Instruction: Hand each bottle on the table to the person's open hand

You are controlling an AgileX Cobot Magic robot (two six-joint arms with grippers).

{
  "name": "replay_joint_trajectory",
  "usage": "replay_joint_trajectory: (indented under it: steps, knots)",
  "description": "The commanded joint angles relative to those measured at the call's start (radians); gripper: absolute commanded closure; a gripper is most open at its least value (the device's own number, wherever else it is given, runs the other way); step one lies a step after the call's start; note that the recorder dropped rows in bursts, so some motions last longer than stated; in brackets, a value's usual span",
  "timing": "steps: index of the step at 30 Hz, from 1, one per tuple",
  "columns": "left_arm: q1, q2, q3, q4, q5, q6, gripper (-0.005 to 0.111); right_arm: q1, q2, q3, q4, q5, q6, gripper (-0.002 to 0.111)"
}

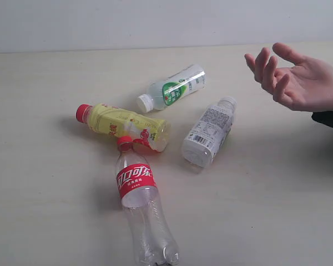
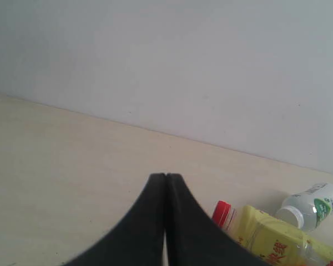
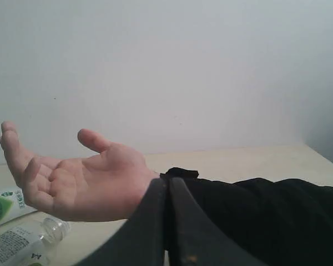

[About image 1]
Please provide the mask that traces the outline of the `person's open bare hand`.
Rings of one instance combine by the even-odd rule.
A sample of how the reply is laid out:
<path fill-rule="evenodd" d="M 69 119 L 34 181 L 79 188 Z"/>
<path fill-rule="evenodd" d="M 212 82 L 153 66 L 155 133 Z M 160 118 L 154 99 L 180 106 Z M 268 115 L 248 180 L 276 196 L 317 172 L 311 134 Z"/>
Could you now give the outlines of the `person's open bare hand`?
<path fill-rule="evenodd" d="M 333 111 L 333 67 L 283 43 L 263 47 L 257 57 L 245 54 L 254 79 L 273 100 L 293 111 Z"/>

